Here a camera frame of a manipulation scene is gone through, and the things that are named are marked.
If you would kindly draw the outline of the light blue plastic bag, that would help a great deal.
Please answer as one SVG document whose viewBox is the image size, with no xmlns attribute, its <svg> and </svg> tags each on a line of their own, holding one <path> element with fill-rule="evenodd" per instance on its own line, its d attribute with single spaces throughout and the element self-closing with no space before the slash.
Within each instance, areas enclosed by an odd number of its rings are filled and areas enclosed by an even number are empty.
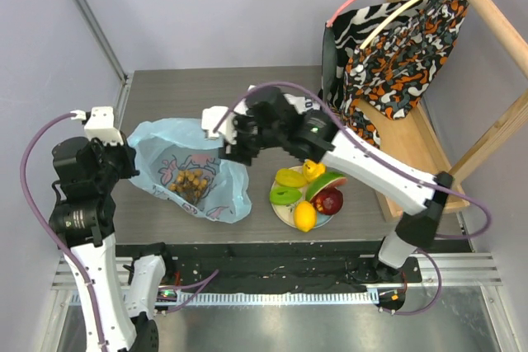
<svg viewBox="0 0 528 352">
<path fill-rule="evenodd" d="M 162 119 L 139 124 L 128 138 L 136 151 L 139 175 L 131 183 L 151 195 L 172 201 L 197 218 L 236 223 L 252 209 L 246 167 L 219 157 L 221 142 L 208 140 L 198 119 Z M 209 185 L 192 205 L 168 189 L 179 171 L 201 169 Z"/>
</svg>

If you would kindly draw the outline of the yellow fake banana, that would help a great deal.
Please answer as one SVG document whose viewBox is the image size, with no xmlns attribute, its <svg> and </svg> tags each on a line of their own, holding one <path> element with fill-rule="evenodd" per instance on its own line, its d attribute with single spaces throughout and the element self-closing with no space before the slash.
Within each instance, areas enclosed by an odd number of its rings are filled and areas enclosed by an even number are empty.
<svg viewBox="0 0 528 352">
<path fill-rule="evenodd" d="M 306 177 L 296 169 L 281 168 L 277 171 L 275 182 L 284 187 L 300 189 L 305 187 L 309 182 Z"/>
</svg>

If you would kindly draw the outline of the yellow fake pear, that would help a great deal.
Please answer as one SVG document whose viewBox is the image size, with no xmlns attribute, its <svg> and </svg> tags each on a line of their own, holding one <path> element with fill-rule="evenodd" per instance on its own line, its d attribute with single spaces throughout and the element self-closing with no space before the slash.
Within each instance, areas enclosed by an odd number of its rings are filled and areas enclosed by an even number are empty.
<svg viewBox="0 0 528 352">
<path fill-rule="evenodd" d="M 326 166 L 321 162 L 307 159 L 302 166 L 302 174 L 308 183 L 316 180 L 326 172 Z"/>
</svg>

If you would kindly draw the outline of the orange watermelon slice fake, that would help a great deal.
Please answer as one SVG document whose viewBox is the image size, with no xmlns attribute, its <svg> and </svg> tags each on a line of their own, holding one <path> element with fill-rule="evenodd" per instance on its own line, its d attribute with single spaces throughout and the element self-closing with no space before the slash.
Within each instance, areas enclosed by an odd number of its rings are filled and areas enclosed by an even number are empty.
<svg viewBox="0 0 528 352">
<path fill-rule="evenodd" d="M 304 197 L 307 201 L 311 202 L 314 197 L 319 194 L 322 190 L 327 188 L 338 187 L 347 183 L 347 177 L 342 173 L 335 171 L 327 171 L 322 175 L 318 176 L 314 181 L 312 181 L 305 193 Z"/>
</svg>

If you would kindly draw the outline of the red fake apple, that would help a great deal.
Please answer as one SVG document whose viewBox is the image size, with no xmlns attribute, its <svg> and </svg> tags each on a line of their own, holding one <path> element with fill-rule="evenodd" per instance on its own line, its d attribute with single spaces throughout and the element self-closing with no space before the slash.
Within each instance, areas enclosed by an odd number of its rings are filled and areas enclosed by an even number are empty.
<svg viewBox="0 0 528 352">
<path fill-rule="evenodd" d="M 334 187 L 319 191 L 312 199 L 312 206 L 321 214 L 334 215 L 343 206 L 343 194 Z"/>
</svg>

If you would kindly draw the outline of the yellow fake lemon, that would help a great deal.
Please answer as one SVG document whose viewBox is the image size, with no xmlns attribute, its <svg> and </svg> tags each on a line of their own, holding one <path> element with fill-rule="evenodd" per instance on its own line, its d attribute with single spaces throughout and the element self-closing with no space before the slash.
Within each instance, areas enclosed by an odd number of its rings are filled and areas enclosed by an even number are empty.
<svg viewBox="0 0 528 352">
<path fill-rule="evenodd" d="M 311 231 L 317 224 L 317 211 L 310 202 L 299 202 L 293 214 L 295 227 L 302 232 Z"/>
</svg>

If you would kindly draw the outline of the green fake fruit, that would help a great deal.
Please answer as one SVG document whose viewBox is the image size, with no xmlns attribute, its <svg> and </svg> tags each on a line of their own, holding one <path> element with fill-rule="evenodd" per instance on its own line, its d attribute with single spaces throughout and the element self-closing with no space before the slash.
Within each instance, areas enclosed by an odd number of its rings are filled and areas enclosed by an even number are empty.
<svg viewBox="0 0 528 352">
<path fill-rule="evenodd" d="M 302 197 L 302 192 L 294 187 L 278 185 L 273 187 L 269 200 L 274 205 L 286 206 L 295 204 Z"/>
</svg>

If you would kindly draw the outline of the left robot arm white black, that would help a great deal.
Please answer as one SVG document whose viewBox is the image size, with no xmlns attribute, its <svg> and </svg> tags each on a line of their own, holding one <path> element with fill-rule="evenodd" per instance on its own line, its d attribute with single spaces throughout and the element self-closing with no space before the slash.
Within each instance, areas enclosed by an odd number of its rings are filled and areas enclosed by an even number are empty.
<svg viewBox="0 0 528 352">
<path fill-rule="evenodd" d="M 82 305 L 88 351 L 156 351 L 153 319 L 159 285 L 169 284 L 176 266 L 164 243 L 140 249 L 123 293 L 116 264 L 115 201 L 121 179 L 138 175 L 135 150 L 127 144 L 104 145 L 97 138 L 70 138 L 54 147 L 53 184 L 58 199 L 49 225 L 71 251 L 66 261 Z"/>
</svg>

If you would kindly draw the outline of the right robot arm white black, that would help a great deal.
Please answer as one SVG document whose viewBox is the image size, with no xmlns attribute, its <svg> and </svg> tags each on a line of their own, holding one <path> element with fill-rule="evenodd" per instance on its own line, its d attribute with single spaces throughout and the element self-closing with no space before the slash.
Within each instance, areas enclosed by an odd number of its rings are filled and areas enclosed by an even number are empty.
<svg viewBox="0 0 528 352">
<path fill-rule="evenodd" d="M 275 83 L 254 86 L 230 107 L 202 112 L 206 136 L 220 139 L 222 158 L 251 165 L 260 151 L 281 148 L 300 161 L 321 162 L 388 196 L 403 209 L 372 262 L 377 279 L 399 276 L 407 258 L 434 241 L 452 178 L 412 168 L 370 146 L 315 94 L 285 94 Z"/>
</svg>

